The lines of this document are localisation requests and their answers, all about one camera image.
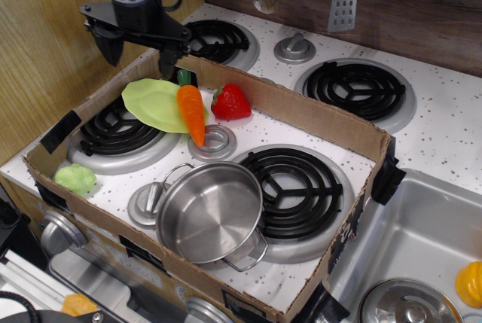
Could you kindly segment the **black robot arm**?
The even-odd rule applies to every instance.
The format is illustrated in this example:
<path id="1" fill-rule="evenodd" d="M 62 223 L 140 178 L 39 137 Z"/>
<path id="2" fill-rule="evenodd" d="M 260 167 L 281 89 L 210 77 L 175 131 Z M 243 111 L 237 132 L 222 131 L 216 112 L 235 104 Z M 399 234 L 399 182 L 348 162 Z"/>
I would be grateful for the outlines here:
<path id="1" fill-rule="evenodd" d="M 168 15 L 182 0 L 110 0 L 80 7 L 86 30 L 105 60 L 116 66 L 124 42 L 154 48 L 160 54 L 162 78 L 171 79 L 175 65 L 191 49 L 191 31 Z"/>

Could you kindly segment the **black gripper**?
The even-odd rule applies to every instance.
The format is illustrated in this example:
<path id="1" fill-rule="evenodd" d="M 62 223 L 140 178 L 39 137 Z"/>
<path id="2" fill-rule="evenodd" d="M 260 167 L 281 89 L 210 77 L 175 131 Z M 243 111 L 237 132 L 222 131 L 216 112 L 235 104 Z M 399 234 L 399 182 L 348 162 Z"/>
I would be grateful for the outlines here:
<path id="1" fill-rule="evenodd" d="M 174 20 L 159 4 L 149 0 L 140 5 L 114 2 L 88 3 L 80 7 L 86 29 L 92 34 L 105 60 L 117 66 L 124 42 L 160 50 L 162 79 L 171 79 L 177 56 L 188 40 L 187 29 Z"/>

